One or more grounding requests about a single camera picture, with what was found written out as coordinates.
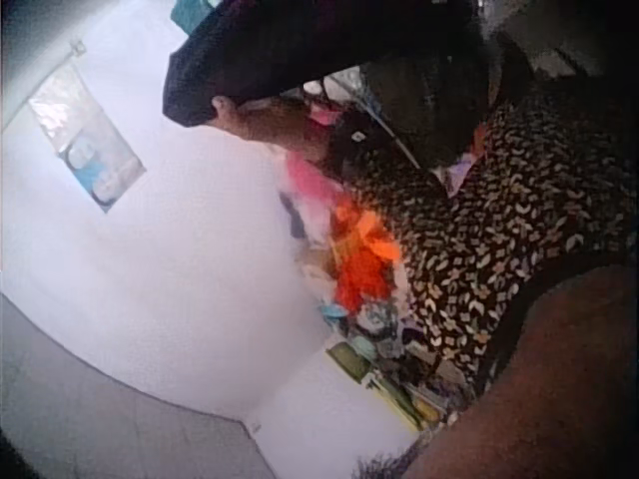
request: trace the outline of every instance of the patterned blouse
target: patterned blouse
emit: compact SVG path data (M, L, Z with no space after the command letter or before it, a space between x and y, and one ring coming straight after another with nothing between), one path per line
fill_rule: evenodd
M634 257L631 117L600 87L545 81L502 105L484 157L451 199L363 115L335 127L324 170L383 217L402 248L412 318L477 392L509 358L537 297Z

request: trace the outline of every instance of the teal object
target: teal object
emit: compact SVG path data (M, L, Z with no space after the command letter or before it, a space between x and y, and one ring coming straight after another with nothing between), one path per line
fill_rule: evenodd
M348 311L339 304L324 304L319 307L319 311L324 317L347 317Z
M368 359L370 362L375 362L377 359L377 348L364 336L358 335L352 337L348 340L348 343L357 354Z
M207 0L178 0L171 11L171 20L187 35L191 35L213 10L214 7Z

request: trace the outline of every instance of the orange cloth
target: orange cloth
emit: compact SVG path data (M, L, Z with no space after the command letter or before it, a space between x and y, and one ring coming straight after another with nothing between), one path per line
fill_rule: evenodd
M398 261L401 250L385 230L379 216L368 210L358 208L348 197L342 197L333 211L331 230L336 245L340 242L347 247L361 242L372 252L383 259ZM337 252L337 261L344 256L344 251Z
M335 302L349 312L357 312L362 295L384 299L390 296L390 286L383 277L384 261L368 248L362 247L342 264L337 279Z

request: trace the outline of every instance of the tiled floor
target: tiled floor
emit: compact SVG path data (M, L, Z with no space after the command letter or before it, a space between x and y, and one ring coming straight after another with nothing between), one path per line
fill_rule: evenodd
M1 301L7 438L47 479L273 479L244 426L155 400L89 367Z

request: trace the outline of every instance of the dark clothing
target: dark clothing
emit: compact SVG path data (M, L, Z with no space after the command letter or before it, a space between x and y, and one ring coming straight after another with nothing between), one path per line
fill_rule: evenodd
M164 114L194 127L241 104L414 46L459 41L467 0L225 0L171 55Z

